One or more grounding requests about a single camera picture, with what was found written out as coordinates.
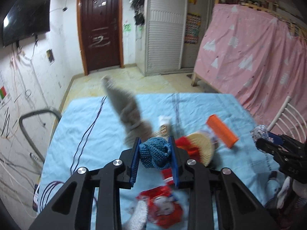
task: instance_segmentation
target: gray plush toy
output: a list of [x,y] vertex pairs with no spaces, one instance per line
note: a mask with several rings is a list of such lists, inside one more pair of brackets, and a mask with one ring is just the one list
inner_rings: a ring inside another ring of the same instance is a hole
[[127,90],[115,87],[113,80],[109,75],[102,78],[102,86],[104,87],[114,110],[117,112],[121,122],[125,126],[125,144],[132,148],[136,137],[141,138],[142,142],[153,137],[151,124],[150,122],[141,119],[141,113],[134,95]]

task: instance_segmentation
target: red cloth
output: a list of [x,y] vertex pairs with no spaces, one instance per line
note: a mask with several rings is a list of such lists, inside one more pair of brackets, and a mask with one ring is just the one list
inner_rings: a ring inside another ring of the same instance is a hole
[[175,144],[178,148],[184,149],[188,152],[190,158],[201,162],[201,156],[199,154],[198,147],[194,146],[187,137],[181,137],[175,140]]
[[[195,147],[187,137],[181,137],[177,140],[175,140],[175,144],[178,148],[184,149],[188,152],[190,158],[201,162],[201,156],[199,154],[198,147]],[[164,181],[167,185],[174,184],[173,178],[172,178],[172,169],[165,169],[161,171]]]

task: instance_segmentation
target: blue knitted ball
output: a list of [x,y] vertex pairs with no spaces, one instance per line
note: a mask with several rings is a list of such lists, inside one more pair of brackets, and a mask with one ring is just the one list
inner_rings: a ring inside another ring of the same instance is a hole
[[164,138],[149,138],[139,147],[140,160],[145,168],[163,170],[171,166],[171,146]]

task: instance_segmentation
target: brown wooden door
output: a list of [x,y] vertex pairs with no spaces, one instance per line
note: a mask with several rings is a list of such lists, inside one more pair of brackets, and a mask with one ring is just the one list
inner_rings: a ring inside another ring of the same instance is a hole
[[82,41],[88,71],[119,66],[118,0],[81,0]]

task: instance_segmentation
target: wall-mounted tv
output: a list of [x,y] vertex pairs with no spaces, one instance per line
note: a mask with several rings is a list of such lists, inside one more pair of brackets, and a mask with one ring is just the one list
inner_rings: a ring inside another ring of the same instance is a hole
[[3,21],[3,46],[50,31],[50,0],[17,0]]

